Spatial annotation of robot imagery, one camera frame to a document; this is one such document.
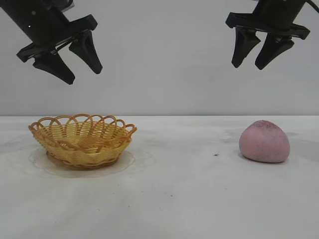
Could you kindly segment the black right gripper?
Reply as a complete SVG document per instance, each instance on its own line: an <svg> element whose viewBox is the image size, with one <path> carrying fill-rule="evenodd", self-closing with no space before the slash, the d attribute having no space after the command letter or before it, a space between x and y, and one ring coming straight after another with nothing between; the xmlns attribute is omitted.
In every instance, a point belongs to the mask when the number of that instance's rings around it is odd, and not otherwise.
<svg viewBox="0 0 319 239"><path fill-rule="evenodd" d="M292 37L305 40L310 30L294 24L304 6L304 0L260 0L252 13L229 13L226 25L235 28L235 48L232 64L238 68L251 50L260 43L256 32L266 32L264 45L255 65L263 70L277 56L291 49Z"/></svg>

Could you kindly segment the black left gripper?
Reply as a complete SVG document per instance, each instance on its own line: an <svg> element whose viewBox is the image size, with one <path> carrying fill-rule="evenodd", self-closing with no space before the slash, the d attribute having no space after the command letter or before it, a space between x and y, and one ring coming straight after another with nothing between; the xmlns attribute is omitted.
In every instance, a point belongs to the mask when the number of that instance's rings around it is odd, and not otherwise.
<svg viewBox="0 0 319 239"><path fill-rule="evenodd" d="M69 50L95 74L101 73L103 66L91 31L97 27L97 21L92 15L69 21L64 12L73 7L72 0L2 0L0 7L32 41L17 53L22 62L48 52L35 58L33 67L72 85L75 75L58 53L51 52L57 45L77 37Z"/></svg>

